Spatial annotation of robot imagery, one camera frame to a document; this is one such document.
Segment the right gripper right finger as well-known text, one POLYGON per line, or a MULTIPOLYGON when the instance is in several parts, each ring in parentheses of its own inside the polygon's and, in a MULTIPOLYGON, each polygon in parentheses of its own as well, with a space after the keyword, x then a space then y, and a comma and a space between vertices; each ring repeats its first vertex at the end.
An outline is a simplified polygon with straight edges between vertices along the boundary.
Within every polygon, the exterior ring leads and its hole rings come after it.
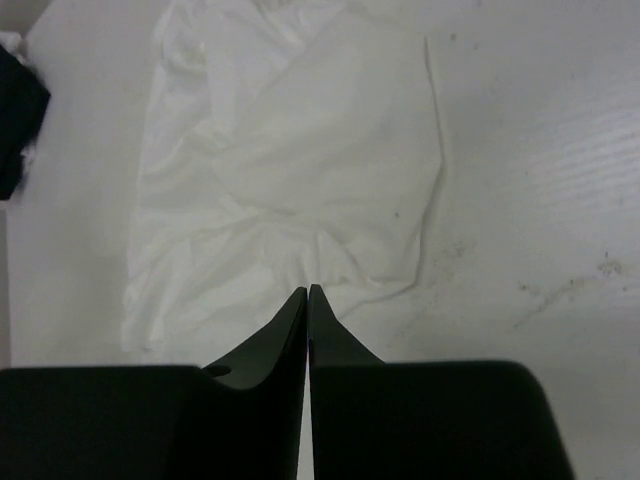
POLYGON ((309 292, 318 479, 570 479, 546 395, 509 361, 386 363, 309 292))

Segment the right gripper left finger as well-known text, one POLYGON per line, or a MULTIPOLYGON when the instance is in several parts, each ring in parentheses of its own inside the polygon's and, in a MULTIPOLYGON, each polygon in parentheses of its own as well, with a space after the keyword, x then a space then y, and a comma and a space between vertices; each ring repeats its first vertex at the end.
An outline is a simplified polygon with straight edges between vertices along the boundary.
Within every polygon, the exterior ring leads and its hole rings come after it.
POLYGON ((306 291, 204 366, 13 368, 1 373, 5 479, 293 479, 306 291))

